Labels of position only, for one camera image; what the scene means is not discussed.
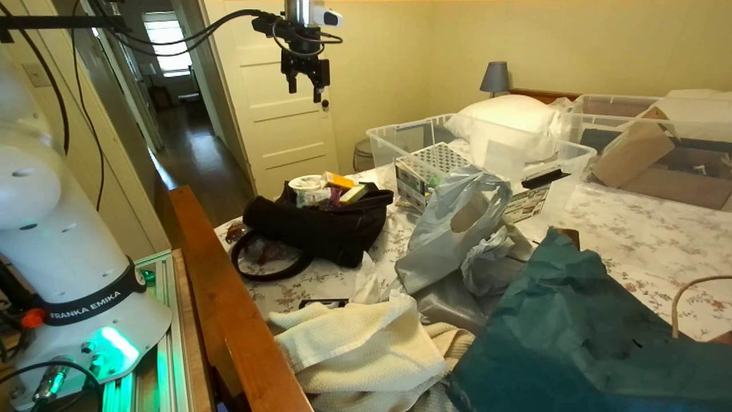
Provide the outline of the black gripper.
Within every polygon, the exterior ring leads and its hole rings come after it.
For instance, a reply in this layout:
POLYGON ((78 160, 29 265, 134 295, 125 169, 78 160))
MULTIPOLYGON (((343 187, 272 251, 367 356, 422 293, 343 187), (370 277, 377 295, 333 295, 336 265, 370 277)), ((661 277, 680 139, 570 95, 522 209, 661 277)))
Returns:
POLYGON ((282 73, 285 76, 289 94, 298 91, 298 76, 307 76, 314 84, 314 103, 330 110, 330 62, 320 58, 328 44, 341 44, 341 37, 330 35, 343 15, 324 4, 324 0, 284 0, 282 39, 282 73))

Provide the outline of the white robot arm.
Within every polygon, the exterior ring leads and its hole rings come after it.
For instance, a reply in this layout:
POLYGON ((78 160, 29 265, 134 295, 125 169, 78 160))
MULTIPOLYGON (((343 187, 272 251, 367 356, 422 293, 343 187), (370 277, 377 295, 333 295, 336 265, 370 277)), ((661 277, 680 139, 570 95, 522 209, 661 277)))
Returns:
POLYGON ((19 410, 133 374, 171 324, 34 122, 12 66, 2 69, 0 253, 34 293, 24 319, 29 342, 9 378, 19 410))

